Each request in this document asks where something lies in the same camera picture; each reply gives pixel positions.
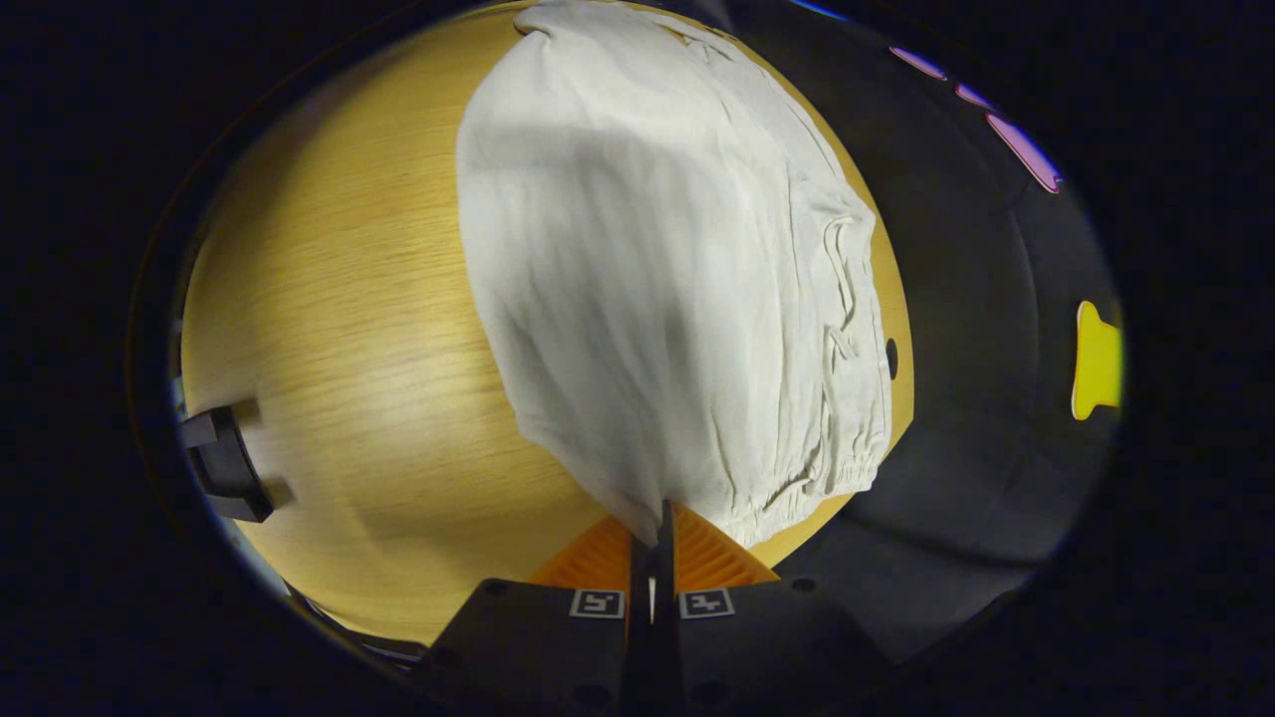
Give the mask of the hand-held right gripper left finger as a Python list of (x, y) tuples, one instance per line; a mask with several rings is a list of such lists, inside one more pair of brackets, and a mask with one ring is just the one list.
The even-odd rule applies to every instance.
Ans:
[(643, 555), (606, 518), (528, 580), (479, 582), (411, 684), (442, 717), (623, 717), (649, 644)]

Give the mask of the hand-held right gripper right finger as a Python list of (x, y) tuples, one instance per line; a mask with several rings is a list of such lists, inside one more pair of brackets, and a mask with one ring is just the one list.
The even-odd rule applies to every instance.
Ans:
[(717, 526), (663, 504), (652, 616), (660, 712), (834, 717), (892, 662), (819, 575), (778, 575)]

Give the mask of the white jeans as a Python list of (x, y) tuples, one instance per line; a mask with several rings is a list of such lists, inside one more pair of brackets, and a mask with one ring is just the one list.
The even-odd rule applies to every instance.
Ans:
[(525, 438), (652, 542), (750, 546), (873, 486), (892, 444), (878, 218), (743, 47), (539, 0), (458, 131), (465, 270)]

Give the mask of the black backdrop cloth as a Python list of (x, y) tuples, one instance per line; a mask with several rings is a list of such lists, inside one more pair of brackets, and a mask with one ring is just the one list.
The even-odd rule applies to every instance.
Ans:
[(984, 102), (864, 22), (727, 0), (725, 28), (822, 114), (901, 276), (912, 424), (870, 491), (784, 559), (892, 662), (952, 640), (1060, 549), (1111, 461), (1116, 410), (1072, 415), (1077, 313), (1119, 299), (1075, 191), (1049, 190)]

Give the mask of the black table edge bracket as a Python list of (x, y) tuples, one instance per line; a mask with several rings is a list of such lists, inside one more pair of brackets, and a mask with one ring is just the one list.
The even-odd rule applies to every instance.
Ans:
[(274, 513), (228, 404), (178, 421), (178, 440), (210, 512), (255, 526)]

